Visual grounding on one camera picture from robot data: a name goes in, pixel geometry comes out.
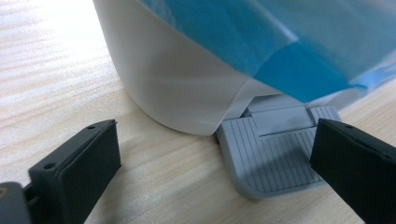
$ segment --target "blue plastic wrap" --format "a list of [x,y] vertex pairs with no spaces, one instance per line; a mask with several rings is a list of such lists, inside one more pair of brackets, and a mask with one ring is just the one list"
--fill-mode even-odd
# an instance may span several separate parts
[[396,2],[141,0],[236,70],[308,102],[396,75]]

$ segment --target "light wood grain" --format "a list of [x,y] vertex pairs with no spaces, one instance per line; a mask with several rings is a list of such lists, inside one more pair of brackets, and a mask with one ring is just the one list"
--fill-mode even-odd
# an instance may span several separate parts
[[[268,200],[236,193],[213,136],[170,130],[127,95],[91,1],[0,2],[0,182],[85,126],[116,119],[122,168],[87,223],[362,223],[330,187]],[[396,80],[342,111],[396,145]]]

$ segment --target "gray plastic stand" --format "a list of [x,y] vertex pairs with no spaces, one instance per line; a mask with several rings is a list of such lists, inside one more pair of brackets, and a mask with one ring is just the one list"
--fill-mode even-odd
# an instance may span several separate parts
[[341,120],[334,107],[276,95],[256,97],[242,118],[224,120],[217,135],[237,191],[261,199],[326,184],[309,163],[319,118]]

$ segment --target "black plastic part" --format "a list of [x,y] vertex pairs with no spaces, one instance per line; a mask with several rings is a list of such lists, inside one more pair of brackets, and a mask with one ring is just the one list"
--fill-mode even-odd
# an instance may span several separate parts
[[83,223],[119,169],[116,121],[83,129],[29,170],[49,215],[35,222]]
[[395,147],[321,119],[311,165],[366,223],[396,223]]
[[0,223],[32,223],[23,189],[19,183],[6,182],[0,184]]

